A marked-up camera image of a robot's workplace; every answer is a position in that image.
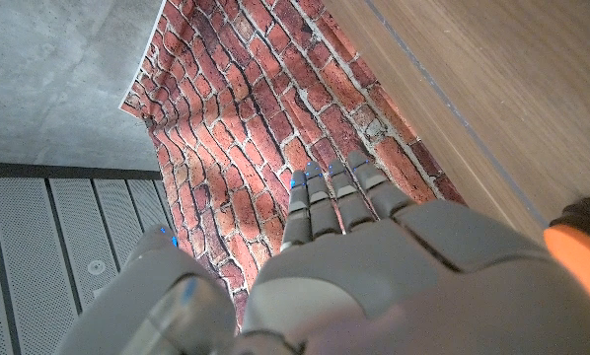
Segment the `brick wallpaper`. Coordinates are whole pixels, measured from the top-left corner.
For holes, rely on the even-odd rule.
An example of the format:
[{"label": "brick wallpaper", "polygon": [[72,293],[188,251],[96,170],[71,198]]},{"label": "brick wallpaper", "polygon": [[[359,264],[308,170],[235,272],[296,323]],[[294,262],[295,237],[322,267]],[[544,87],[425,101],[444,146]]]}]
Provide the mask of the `brick wallpaper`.
[{"label": "brick wallpaper", "polygon": [[308,160],[359,149],[415,200],[463,203],[321,0],[169,0],[122,108],[149,126],[181,247],[239,317]]}]

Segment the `orange cap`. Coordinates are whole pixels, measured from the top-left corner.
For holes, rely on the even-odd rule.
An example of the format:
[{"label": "orange cap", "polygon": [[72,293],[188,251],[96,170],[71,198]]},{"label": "orange cap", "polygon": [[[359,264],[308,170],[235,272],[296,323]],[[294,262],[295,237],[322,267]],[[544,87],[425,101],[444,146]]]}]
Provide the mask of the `orange cap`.
[{"label": "orange cap", "polygon": [[580,281],[590,295],[590,236],[573,227],[556,225],[544,232],[550,253]]}]

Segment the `wooden surface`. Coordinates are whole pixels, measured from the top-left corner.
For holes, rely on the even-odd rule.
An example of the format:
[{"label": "wooden surface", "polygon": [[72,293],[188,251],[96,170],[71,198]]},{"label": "wooden surface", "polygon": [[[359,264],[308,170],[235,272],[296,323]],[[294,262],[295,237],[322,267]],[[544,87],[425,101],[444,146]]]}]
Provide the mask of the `wooden surface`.
[{"label": "wooden surface", "polygon": [[471,207],[541,242],[590,196],[590,1],[325,3]]}]

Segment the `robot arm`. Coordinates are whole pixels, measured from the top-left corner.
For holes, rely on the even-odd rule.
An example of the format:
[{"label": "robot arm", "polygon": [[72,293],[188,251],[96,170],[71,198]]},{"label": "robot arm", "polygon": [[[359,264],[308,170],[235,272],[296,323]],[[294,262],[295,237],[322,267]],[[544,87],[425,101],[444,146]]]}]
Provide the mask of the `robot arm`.
[{"label": "robot arm", "polygon": [[224,291],[154,231],[63,353],[590,353],[590,298],[544,248],[465,206],[414,204],[363,154],[348,165],[329,166],[334,198],[317,163],[293,173],[282,253],[238,336]]}]

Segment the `concrete ceiling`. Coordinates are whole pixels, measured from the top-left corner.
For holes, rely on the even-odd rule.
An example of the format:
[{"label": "concrete ceiling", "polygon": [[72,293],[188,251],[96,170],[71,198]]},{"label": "concrete ceiling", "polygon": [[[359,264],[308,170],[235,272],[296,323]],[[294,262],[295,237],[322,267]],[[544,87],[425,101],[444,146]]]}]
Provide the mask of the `concrete ceiling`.
[{"label": "concrete ceiling", "polygon": [[0,0],[0,163],[158,170],[118,109],[161,3]]}]

